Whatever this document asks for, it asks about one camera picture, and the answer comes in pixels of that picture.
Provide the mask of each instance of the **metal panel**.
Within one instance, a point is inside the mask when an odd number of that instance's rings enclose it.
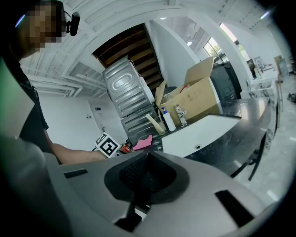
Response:
[[[210,78],[220,101],[237,99],[234,86],[223,64],[213,67]]]
[[[123,128],[133,146],[139,140],[148,138],[150,134],[153,137],[158,135],[152,123],[146,118],[146,114],[149,114],[156,122],[160,121],[153,105],[147,106],[121,120]]]
[[[104,70],[103,77],[119,117],[126,117],[150,105],[140,79],[127,56]]]

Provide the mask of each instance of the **person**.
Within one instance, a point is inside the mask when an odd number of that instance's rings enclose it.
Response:
[[[25,14],[6,42],[8,46],[3,58],[14,78],[35,103],[25,121],[20,138],[34,143],[43,152],[52,153],[60,164],[104,160],[106,157],[100,151],[71,150],[50,140],[38,92],[20,67],[19,61],[22,58],[38,52],[40,48],[45,47],[46,43],[56,42],[65,31],[66,18],[63,3],[40,1]]]

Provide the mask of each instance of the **white wall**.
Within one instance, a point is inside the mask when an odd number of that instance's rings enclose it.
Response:
[[[209,57],[208,53],[203,47],[196,53],[196,56],[201,61]]]
[[[100,136],[86,98],[63,98],[39,94],[47,130],[52,142],[74,150],[94,148]]]
[[[95,99],[88,100],[89,107],[91,108],[92,115],[99,130],[105,127],[104,130],[119,144],[125,142],[128,138],[120,121],[120,117],[115,109],[115,106],[108,94]]]
[[[281,30],[278,28],[276,23],[272,22],[270,23],[267,28],[270,30],[270,32],[273,35],[274,40],[276,41],[279,49],[282,52],[282,56],[285,59],[286,63],[290,63],[289,57],[291,54],[291,47],[288,44],[285,36],[281,32]]]
[[[225,23],[244,47],[250,58],[260,56],[263,63],[271,63],[276,69],[274,57],[281,55],[281,51],[274,40],[271,32],[266,27],[261,27],[253,34],[231,24]]]
[[[199,62],[192,49],[172,29],[156,21],[146,23],[163,78],[168,86],[183,85],[187,69]]]

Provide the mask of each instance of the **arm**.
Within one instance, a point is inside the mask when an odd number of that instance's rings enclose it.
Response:
[[[71,150],[60,144],[52,143],[47,131],[44,130],[44,132],[49,146],[62,164],[92,162],[106,159],[100,151]]]

